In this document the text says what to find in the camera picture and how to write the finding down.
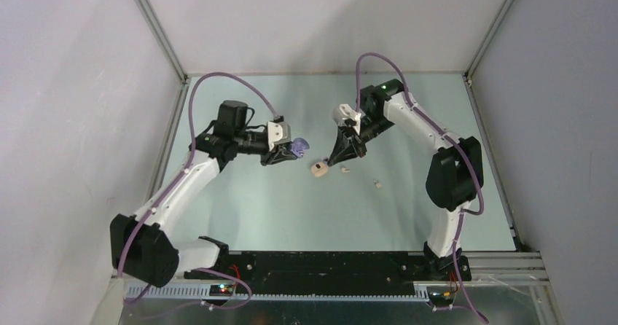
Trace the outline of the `purple earbud charging case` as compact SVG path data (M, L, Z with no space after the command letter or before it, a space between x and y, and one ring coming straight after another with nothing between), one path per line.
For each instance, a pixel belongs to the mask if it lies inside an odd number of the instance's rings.
M295 138L294 142L294 151L291 152L297 158L303 158L305 152L309 150L310 145L304 138Z

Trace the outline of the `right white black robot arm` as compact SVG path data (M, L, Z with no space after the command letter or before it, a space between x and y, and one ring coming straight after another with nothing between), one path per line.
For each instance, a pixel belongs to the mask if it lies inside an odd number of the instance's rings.
M332 167L364 157L367 143L395 125L429 153L425 188L441 212L424 246L428 256L423 268L428 277L442 280L452 272L450 256L460 247L460 219L471 211L484 183L482 147L474 136L460 137L435 122L418 103L407 105L406 101L404 84L391 79L362 88L360 110L348 104L337 106L332 113L337 138L326 163Z

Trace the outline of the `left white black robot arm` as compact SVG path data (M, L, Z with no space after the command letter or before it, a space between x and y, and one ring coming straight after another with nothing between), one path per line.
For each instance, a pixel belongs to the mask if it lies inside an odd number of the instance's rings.
M310 146L292 138L289 125L277 117L266 125L248 124L251 107L224 101L217 118L195 136L171 181L134 214L117 214L110 223L112 265L119 277L129 275L163 287L173 277L203 268L212 278L230 269L228 246L213 238L173 242L171 234L197 195L238 155L257 155L261 165L302 158Z

